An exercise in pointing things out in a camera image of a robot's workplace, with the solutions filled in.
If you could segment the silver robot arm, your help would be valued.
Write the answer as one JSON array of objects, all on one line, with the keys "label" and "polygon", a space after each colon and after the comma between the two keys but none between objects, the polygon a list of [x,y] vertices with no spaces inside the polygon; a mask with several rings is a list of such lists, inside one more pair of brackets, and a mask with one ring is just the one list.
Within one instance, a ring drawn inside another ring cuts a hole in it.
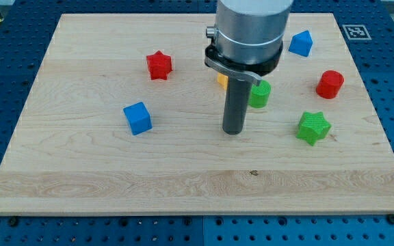
[{"label": "silver robot arm", "polygon": [[205,65],[258,85],[278,65],[293,0],[218,0]]}]

